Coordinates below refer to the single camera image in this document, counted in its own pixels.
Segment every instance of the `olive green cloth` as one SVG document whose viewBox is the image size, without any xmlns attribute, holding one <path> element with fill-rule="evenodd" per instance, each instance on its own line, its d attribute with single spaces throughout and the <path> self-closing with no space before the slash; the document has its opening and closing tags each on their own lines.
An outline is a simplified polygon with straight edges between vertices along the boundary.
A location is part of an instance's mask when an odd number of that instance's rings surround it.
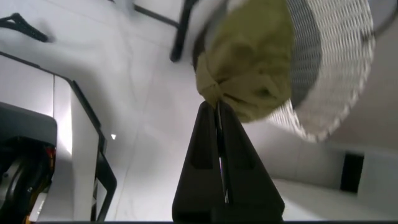
<svg viewBox="0 0 398 224">
<path fill-rule="evenodd" d="M 241 122 L 265 118 L 291 96 L 293 44 L 286 1 L 249 0 L 228 14 L 199 56 L 199 94 L 214 107 L 223 100 Z"/>
</svg>

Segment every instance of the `white basket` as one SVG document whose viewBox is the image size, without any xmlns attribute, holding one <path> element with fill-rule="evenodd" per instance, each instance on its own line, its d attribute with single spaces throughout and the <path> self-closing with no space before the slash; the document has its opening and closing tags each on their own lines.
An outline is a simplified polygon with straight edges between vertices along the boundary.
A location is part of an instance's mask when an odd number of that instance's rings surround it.
<svg viewBox="0 0 398 224">
<path fill-rule="evenodd" d="M 269 120 L 310 142 L 348 116 L 370 72 L 375 40 L 367 0 L 288 0 L 295 27 L 292 97 Z"/>
</svg>

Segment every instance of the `towel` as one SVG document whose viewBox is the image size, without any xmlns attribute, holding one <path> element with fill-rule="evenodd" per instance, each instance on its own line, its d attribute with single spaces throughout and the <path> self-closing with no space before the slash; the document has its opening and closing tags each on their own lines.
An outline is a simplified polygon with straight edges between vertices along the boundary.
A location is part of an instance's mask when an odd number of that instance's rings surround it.
<svg viewBox="0 0 398 224">
<path fill-rule="evenodd" d="M 291 96 L 294 27 L 285 0 L 248 0 L 218 27 L 198 58 L 197 90 L 223 100 L 243 123 L 265 118 Z"/>
</svg>

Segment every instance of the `cloth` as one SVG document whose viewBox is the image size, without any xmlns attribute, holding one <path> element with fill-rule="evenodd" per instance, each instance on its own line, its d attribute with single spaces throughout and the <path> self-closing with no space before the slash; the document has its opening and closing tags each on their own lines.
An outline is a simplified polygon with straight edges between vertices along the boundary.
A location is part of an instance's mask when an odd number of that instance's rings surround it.
<svg viewBox="0 0 398 224">
<path fill-rule="evenodd" d="M 249 0 L 220 24 L 198 59 L 197 90 L 228 103 L 243 123 L 265 118 L 291 96 L 294 28 L 285 0 Z"/>
</svg>

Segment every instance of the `floor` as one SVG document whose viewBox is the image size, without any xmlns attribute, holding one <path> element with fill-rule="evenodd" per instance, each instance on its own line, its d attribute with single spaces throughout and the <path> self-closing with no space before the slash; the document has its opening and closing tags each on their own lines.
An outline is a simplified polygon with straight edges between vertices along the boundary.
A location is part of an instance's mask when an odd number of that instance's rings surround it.
<svg viewBox="0 0 398 224">
<path fill-rule="evenodd" d="M 76 80 L 108 137 L 118 179 L 107 220 L 171 220 L 199 104 L 190 62 L 193 40 L 220 0 L 194 10 L 183 59 L 169 60 L 175 29 L 107 0 L 0 2 L 0 17 L 19 12 L 53 37 L 43 44 L 0 29 L 0 51 Z M 137 0 L 177 19 L 182 0 Z M 344 152 L 309 144 L 266 121 L 244 126 L 271 176 L 337 189 Z"/>
</svg>

